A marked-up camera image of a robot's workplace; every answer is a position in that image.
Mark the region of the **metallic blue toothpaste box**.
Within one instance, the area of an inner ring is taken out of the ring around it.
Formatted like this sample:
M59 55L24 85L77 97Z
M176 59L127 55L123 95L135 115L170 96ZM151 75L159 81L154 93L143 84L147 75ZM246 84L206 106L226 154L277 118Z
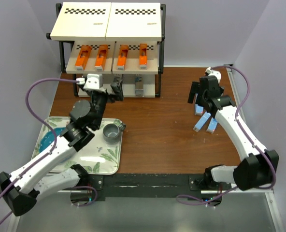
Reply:
M143 97L144 96L144 83L140 75L136 75L135 81L134 81L134 87L135 87L134 89L135 95L137 97Z

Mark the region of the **orange toothpaste box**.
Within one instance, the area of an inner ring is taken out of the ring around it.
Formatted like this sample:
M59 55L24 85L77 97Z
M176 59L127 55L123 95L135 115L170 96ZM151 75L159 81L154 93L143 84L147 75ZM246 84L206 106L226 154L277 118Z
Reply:
M83 71L86 68L92 47L89 45L82 45L79 55L77 57L75 68Z
M124 70L125 69L128 51L129 51L128 45L122 44L120 46L118 59L117 59L117 65L116 65L118 70Z
M147 44L141 43L139 50L139 68L147 69Z
M108 45L107 44L101 44L98 49L98 53L95 60L95 70L96 71L104 71L106 59L108 55Z

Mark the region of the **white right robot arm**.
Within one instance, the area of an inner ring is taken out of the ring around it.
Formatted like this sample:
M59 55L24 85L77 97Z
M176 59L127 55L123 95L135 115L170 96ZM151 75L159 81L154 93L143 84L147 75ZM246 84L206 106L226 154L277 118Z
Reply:
M235 102L223 93L224 88L215 76L204 76L191 84L188 97L188 103L202 106L222 126L241 161L238 166L206 168L205 187L214 190L224 182L235 184L240 190L271 188L276 181L279 155L275 150L268 150L253 135L237 112Z

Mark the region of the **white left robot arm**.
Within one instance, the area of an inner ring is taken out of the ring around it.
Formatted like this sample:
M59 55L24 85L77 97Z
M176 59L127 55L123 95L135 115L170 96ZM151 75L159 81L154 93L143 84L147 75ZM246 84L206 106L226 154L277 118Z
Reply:
M49 184L45 184L44 177L59 162L79 152L94 138L93 132L100 129L106 104L122 101L124 95L122 81L111 83L112 93L108 93L99 81L78 78L74 83L91 99L74 104L69 113L70 122L60 135L51 129L54 140L47 149L16 171L0 173L0 199L5 200L11 213L17 217L32 209L38 199L53 189L54 183L59 189L69 188L65 185L69 182L77 189L85 189L88 185L88 173L79 164L68 172L50 177Z

